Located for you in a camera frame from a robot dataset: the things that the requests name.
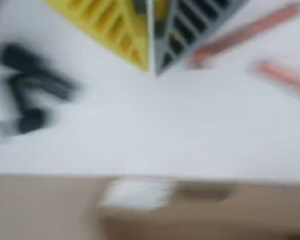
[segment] black object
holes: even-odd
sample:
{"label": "black object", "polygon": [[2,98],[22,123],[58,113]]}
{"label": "black object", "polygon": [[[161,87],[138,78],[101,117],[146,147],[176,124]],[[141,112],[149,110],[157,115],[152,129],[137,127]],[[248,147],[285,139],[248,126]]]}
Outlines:
{"label": "black object", "polygon": [[35,77],[37,85],[64,100],[70,100],[71,93],[76,88],[70,79],[47,68],[44,59],[17,43],[9,43],[4,46],[0,55],[0,63],[8,68]]}
{"label": "black object", "polygon": [[137,14],[146,14],[147,0],[134,0],[134,10]]}
{"label": "black object", "polygon": [[154,37],[162,39],[165,36],[166,21],[160,20],[154,23]]}
{"label": "black object", "polygon": [[34,105],[29,98],[30,91],[44,90],[58,99],[69,101],[76,90],[71,80],[45,67],[47,63],[43,58],[20,44],[3,46],[0,63],[18,71],[6,80],[6,84],[21,115],[15,126],[19,134],[42,129],[49,120],[49,111]]}
{"label": "black object", "polygon": [[31,78],[25,73],[17,73],[7,80],[10,93],[21,117],[17,120],[16,131],[26,134],[43,128],[47,123],[47,112],[33,106],[28,99],[27,84]]}

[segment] gray triangular object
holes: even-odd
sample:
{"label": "gray triangular object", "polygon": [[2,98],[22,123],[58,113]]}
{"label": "gray triangular object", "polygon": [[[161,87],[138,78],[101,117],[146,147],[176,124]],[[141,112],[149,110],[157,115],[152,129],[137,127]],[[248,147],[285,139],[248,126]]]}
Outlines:
{"label": "gray triangular object", "polygon": [[166,0],[165,20],[155,22],[155,72],[191,55],[248,0]]}

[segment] white label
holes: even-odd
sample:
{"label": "white label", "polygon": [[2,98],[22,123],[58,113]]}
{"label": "white label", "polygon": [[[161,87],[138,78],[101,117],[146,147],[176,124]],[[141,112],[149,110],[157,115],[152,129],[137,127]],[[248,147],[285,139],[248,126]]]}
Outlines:
{"label": "white label", "polygon": [[152,210],[168,204],[174,189],[171,180],[122,178],[115,181],[100,203],[104,208]]}

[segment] black clip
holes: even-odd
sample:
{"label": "black clip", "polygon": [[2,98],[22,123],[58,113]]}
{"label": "black clip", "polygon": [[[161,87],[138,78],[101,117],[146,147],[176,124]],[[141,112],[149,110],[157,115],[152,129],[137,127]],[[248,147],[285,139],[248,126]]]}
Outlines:
{"label": "black clip", "polygon": [[60,100],[70,101],[77,89],[71,80],[46,68],[39,55],[17,43],[4,46],[0,63],[17,71],[6,80],[6,85],[20,114],[14,127],[19,134],[42,129],[49,120],[49,111],[35,106],[29,98],[30,91],[43,90]]}

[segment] orange pencil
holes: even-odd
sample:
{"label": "orange pencil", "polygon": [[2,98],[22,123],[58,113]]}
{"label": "orange pencil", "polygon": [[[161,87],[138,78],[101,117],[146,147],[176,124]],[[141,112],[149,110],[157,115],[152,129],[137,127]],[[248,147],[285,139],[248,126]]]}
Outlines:
{"label": "orange pencil", "polygon": [[258,34],[275,28],[287,20],[296,17],[298,14],[300,14],[300,2],[290,3],[259,20],[227,33],[212,43],[203,45],[192,55],[190,60],[193,64],[200,65],[209,58],[252,39]]}
{"label": "orange pencil", "polygon": [[300,73],[271,61],[260,61],[255,66],[257,73],[300,90]]}

